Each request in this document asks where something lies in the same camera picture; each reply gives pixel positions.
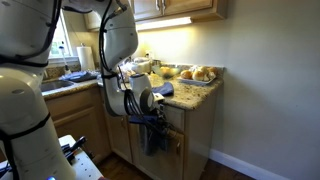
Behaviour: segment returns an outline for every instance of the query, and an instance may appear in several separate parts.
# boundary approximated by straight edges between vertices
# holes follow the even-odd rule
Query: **lower cabinet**
[[[198,180],[210,153],[216,96],[211,94],[195,110],[165,105],[166,120],[176,131],[170,131],[167,151],[159,148],[151,156],[144,153],[139,125],[128,123],[126,116],[112,117],[105,111],[112,151],[152,179]]]
[[[46,101],[58,137],[72,135],[75,140],[87,138],[83,149],[99,163],[110,153],[104,111],[99,88]]]
[[[111,150],[132,163],[127,117],[111,117],[108,113],[106,117]]]
[[[0,162],[7,160],[7,158],[4,156],[4,152],[0,151]]]
[[[168,142],[168,150],[158,149],[154,155],[144,154],[140,144],[138,125],[130,125],[134,165],[152,179],[183,178],[184,135],[170,132],[172,139]]]
[[[99,132],[99,122],[93,107],[56,120],[54,125],[59,137],[71,134],[75,140],[78,140],[81,136],[85,136],[87,142],[83,149],[87,153],[92,153],[93,162],[100,162],[106,157],[103,145],[108,139],[104,139]]]

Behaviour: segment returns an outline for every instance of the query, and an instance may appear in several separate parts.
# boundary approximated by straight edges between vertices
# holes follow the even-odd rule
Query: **window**
[[[64,56],[72,56],[72,51],[70,50],[70,43],[68,38],[67,29],[65,26],[65,21],[62,12],[60,13],[59,21],[57,23],[57,28],[54,33],[54,37],[51,44],[50,58],[62,58],[59,46],[64,46]]]

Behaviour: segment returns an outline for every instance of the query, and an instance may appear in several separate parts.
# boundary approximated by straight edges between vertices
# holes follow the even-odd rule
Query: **upper cabinet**
[[[131,0],[131,8],[134,13],[134,19],[150,19],[162,16],[161,0]]]
[[[162,0],[163,14],[171,15],[211,8],[213,0]]]
[[[136,21],[191,17],[194,20],[226,18],[227,0],[130,0]]]

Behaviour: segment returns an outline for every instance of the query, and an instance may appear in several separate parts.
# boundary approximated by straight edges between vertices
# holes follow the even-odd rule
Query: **wooden floor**
[[[151,180],[136,167],[114,154],[100,163],[98,168],[110,180]],[[252,178],[209,160],[200,180],[252,180]]]

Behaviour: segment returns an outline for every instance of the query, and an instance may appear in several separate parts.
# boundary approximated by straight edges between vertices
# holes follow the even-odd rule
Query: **white wall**
[[[212,147],[320,179],[320,1],[229,0],[229,18],[139,34],[157,59],[226,67]]]
[[[93,59],[99,62],[98,32],[89,32],[82,14],[64,11],[64,19],[74,56],[78,56],[77,47],[84,43],[92,48]]]

